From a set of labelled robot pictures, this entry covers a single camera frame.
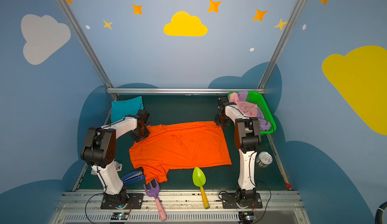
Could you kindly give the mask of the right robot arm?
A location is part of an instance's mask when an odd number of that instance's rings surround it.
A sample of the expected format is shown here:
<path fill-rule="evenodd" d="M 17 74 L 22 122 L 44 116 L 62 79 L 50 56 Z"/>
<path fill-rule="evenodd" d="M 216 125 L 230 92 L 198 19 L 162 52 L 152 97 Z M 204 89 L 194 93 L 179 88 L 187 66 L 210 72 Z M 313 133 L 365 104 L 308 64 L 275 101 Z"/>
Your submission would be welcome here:
<path fill-rule="evenodd" d="M 218 97 L 219 114 L 215 117 L 218 126 L 234 125 L 234 142 L 239 152 L 240 169 L 236 190 L 236 203 L 245 208 L 257 198 L 255 182 L 255 160 L 262 142 L 260 121 L 249 117 L 240 110 L 236 103 L 226 97 Z"/>

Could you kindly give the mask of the green plastic basket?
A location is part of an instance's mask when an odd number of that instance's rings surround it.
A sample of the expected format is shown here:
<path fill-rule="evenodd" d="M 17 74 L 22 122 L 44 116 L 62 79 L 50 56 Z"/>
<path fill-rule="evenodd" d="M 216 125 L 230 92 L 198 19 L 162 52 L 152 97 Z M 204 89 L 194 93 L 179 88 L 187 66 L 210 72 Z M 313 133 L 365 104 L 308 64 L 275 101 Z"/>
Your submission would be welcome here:
<path fill-rule="evenodd" d="M 229 100 L 229 95 L 231 93 L 238 93 L 238 92 L 230 92 L 227 96 L 228 100 Z M 250 103 L 254 103 L 254 104 L 257 104 L 258 107 L 261 109 L 262 113 L 264 114 L 264 117 L 265 119 L 271 123 L 271 127 L 270 127 L 270 130 L 269 131 L 261 131 L 261 135 L 267 135 L 267 134 L 271 134 L 273 133 L 276 129 L 277 129 L 277 125 L 274 121 L 274 118 L 268 108 L 268 105 L 267 103 L 265 102 L 265 99 L 264 97 L 260 94 L 260 93 L 257 93 L 257 92 L 251 92 L 251 91 L 248 91 L 248 96 L 247 96 L 247 101 L 250 102 Z M 254 118 L 254 117 L 248 117 L 246 116 L 238 107 L 237 105 L 234 107 L 235 108 L 235 111 L 236 111 L 236 116 L 235 116 L 235 120 L 236 119 L 247 119 L 247 120 L 250 120 L 251 118 Z"/>

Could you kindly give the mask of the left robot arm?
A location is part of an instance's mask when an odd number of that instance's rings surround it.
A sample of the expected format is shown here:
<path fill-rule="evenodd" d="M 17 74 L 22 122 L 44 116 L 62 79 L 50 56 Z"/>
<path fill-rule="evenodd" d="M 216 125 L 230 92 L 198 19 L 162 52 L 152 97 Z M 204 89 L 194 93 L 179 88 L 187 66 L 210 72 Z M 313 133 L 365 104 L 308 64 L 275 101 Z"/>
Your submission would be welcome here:
<path fill-rule="evenodd" d="M 146 110 L 139 110 L 136 115 L 126 115 L 108 125 L 89 128 L 80 157 L 97 173 L 103 185 L 102 209 L 125 209 L 130 203 L 114 164 L 117 139 L 128 132 L 135 142 L 147 138 L 150 134 L 148 118 Z"/>

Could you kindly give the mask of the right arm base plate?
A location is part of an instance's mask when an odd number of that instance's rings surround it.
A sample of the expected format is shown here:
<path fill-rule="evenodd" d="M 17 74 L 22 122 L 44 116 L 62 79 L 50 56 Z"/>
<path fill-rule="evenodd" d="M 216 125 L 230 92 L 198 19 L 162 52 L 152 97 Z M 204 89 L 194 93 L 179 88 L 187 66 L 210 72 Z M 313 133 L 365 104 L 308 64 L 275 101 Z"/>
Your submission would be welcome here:
<path fill-rule="evenodd" d="M 218 198 L 221 200 L 224 209 L 253 209 L 263 208 L 263 203 L 259 193 L 256 193 L 256 199 L 251 201 L 237 202 L 235 193 L 220 192 Z"/>

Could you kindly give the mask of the orange t shirt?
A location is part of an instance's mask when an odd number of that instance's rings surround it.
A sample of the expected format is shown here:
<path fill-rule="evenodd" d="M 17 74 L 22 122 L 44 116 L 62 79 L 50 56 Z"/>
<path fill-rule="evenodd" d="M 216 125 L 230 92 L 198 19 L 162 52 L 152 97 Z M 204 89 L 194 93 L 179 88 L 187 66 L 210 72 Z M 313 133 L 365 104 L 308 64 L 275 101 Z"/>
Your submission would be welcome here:
<path fill-rule="evenodd" d="M 231 165 L 222 127 L 214 122 L 149 126 L 150 135 L 134 143 L 130 159 L 142 168 L 146 183 L 168 180 L 169 170 Z"/>

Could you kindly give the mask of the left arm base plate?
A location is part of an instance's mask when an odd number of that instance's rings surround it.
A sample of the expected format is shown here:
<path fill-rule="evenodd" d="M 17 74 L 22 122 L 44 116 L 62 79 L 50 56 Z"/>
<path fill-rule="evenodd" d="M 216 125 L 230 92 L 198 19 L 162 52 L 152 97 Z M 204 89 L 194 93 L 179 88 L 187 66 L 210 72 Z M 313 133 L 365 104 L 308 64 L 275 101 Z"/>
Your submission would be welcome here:
<path fill-rule="evenodd" d="M 142 193 L 127 193 L 110 195 L 103 194 L 101 209 L 123 210 L 123 209 L 141 209 L 144 195 Z"/>

